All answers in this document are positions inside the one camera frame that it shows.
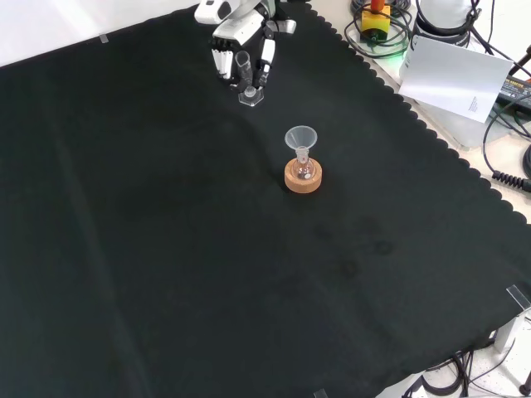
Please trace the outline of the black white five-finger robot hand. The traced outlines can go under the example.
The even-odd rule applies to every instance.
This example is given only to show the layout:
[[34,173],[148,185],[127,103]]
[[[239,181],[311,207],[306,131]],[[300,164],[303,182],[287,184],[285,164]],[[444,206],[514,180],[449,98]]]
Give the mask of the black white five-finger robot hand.
[[217,77],[240,95],[266,87],[276,37],[296,30],[296,21],[278,1],[201,1],[194,17],[202,25],[216,27],[211,51]]

